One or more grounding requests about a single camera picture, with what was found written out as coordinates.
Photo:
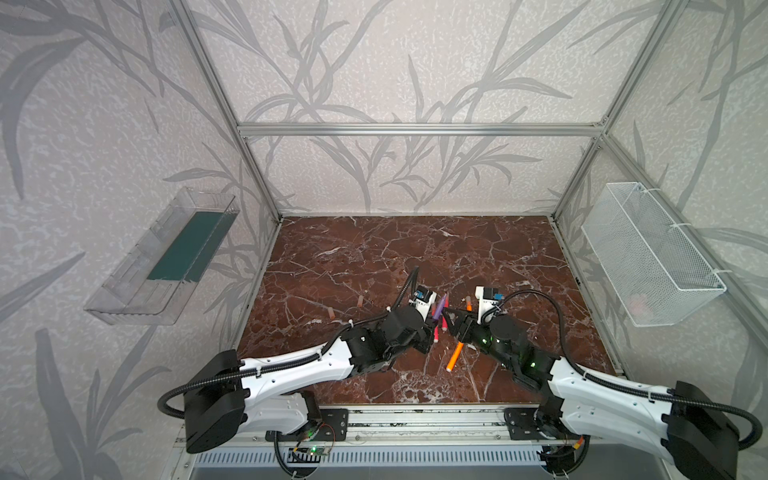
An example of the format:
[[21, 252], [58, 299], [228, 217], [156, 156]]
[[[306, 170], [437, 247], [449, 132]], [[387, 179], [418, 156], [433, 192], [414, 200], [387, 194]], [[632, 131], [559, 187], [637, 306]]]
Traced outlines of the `purple marker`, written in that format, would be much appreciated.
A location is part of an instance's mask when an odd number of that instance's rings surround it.
[[432, 314], [432, 318], [435, 321], [440, 321], [442, 319], [442, 312], [443, 312], [446, 304], [448, 303], [448, 298], [449, 298], [449, 295], [448, 294], [444, 294], [440, 298], [440, 300], [437, 302], [437, 304], [435, 306], [435, 309], [433, 311], [433, 314]]

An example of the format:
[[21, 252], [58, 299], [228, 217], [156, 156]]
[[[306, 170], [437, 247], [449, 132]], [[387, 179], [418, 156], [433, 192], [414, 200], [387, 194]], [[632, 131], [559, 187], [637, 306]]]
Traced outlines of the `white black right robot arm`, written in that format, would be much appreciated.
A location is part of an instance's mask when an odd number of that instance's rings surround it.
[[531, 344], [507, 315], [481, 324], [474, 312], [442, 313], [455, 338], [508, 370], [538, 394], [538, 428], [550, 436], [597, 437], [671, 462], [689, 479], [734, 479], [739, 431], [697, 386], [633, 383], [585, 367]]

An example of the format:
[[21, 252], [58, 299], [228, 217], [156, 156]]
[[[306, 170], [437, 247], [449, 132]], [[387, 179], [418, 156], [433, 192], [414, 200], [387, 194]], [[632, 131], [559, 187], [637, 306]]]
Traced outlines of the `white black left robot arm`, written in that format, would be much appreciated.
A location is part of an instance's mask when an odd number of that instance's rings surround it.
[[342, 381], [389, 367], [403, 353], [427, 353], [434, 321], [431, 305], [414, 300], [370, 323], [351, 323], [322, 345], [284, 355], [247, 358], [217, 354], [181, 388], [186, 450], [212, 450], [241, 430], [283, 435], [319, 420], [304, 388]]

